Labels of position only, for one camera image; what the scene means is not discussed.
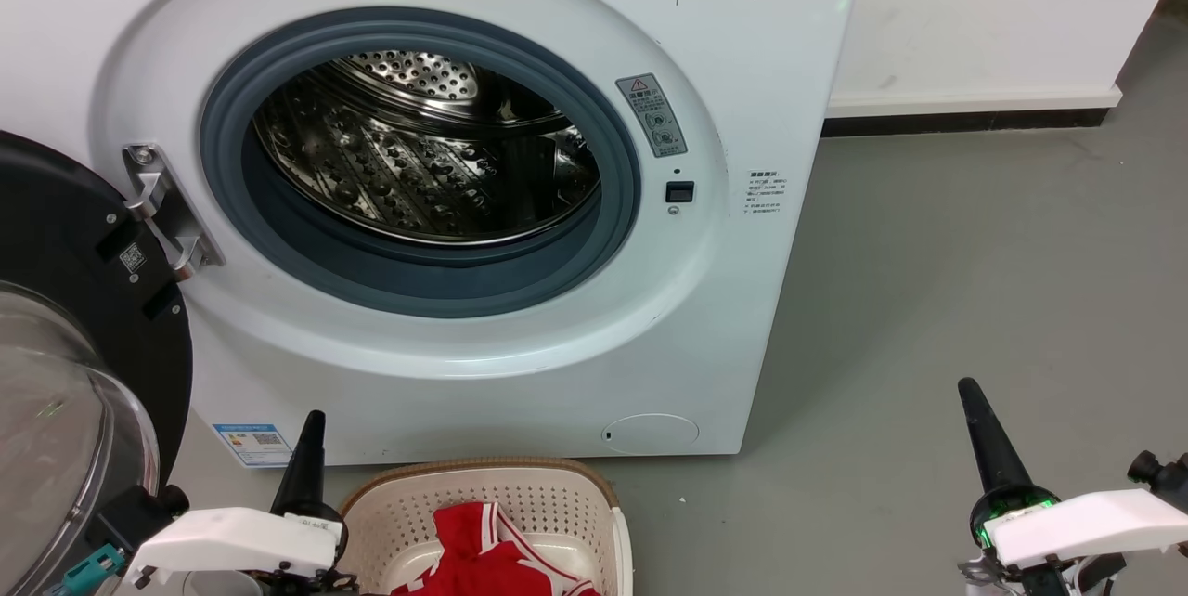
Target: concrete floor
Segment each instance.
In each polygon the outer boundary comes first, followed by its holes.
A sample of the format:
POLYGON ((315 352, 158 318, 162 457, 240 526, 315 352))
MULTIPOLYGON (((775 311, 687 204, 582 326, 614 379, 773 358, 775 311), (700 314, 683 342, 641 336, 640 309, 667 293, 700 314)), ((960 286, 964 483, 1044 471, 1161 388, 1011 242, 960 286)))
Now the concrete floor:
MULTIPOLYGON (((1120 85, 1101 129, 821 145, 742 454, 592 461, 636 594, 962 594, 980 489, 960 376, 1066 497, 1188 449, 1188 28, 1156 21, 1120 85)), ((191 424, 173 481, 267 507, 279 473, 191 424)), ((377 471, 331 470, 328 500, 377 471)), ((1146 557, 1119 588, 1186 578, 1146 557)))

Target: laundry basket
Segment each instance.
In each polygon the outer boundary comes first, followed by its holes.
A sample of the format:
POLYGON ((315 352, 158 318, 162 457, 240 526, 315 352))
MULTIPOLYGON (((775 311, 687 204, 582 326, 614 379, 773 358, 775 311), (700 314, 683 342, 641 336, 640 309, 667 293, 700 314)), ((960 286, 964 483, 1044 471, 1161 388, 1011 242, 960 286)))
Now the laundry basket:
POLYGON ((388 594, 441 556, 434 512, 499 503, 554 566, 601 596, 631 596, 631 540, 619 501, 594 470, 569 459, 463 459, 387 470, 342 505, 350 543, 339 570, 361 591, 388 594))

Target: metal hinge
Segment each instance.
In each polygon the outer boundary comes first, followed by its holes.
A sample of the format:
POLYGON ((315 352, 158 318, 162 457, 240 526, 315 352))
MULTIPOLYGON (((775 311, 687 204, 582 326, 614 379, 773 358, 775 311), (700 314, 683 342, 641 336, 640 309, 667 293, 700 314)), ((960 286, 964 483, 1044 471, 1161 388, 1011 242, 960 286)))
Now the metal hinge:
POLYGON ((124 205, 133 218, 148 223, 162 241, 178 281, 191 278, 200 267, 223 266, 226 259, 173 180, 169 160, 157 144, 126 145, 124 167, 128 170, 132 186, 139 190, 137 197, 124 205))

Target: red clothing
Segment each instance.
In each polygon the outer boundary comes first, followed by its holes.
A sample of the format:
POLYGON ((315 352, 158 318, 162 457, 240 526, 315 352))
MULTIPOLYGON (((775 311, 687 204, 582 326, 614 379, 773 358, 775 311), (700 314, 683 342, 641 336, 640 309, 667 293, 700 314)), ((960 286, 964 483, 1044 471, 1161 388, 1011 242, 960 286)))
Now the red clothing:
POLYGON ((442 556, 392 596, 598 596, 589 579, 545 562, 498 503, 441 508, 434 524, 442 556))

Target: washing machine door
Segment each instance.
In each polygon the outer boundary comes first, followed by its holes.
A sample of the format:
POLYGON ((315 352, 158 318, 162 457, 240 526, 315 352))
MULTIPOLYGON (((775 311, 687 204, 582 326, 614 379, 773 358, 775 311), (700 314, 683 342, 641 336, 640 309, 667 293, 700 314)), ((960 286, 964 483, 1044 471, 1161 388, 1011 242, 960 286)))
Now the washing machine door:
POLYGON ((148 224, 89 169, 0 132, 0 591, 91 551, 97 508, 156 493, 189 408, 185 304, 148 224))

